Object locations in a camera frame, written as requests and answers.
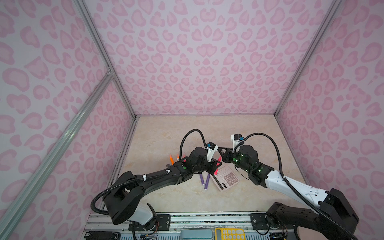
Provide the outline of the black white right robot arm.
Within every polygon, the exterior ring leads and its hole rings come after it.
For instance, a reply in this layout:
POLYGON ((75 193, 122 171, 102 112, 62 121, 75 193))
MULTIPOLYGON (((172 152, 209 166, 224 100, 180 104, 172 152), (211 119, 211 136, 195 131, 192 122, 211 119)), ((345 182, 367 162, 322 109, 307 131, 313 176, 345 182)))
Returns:
POLYGON ((260 162, 253 147, 243 145, 233 151, 219 148, 224 163, 234 164, 248 174, 256 186, 277 191, 305 205, 304 208, 273 203, 267 210, 265 222, 272 229, 284 225, 302 227, 321 233, 328 240, 355 240, 359 217, 344 194, 336 189, 329 191, 298 182, 260 162))

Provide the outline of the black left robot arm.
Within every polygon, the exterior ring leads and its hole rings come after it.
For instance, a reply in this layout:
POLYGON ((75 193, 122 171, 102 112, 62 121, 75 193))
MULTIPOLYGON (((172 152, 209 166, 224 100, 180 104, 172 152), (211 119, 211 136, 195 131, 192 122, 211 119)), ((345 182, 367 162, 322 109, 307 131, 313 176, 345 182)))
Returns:
POLYGON ((125 172, 110 188, 101 192, 107 215, 114 225, 127 220, 135 221, 135 211, 144 196, 161 188, 184 183, 203 172, 212 175, 221 165, 222 162, 214 158, 208 160, 207 149, 196 147, 189 156, 164 170, 144 175, 125 172))

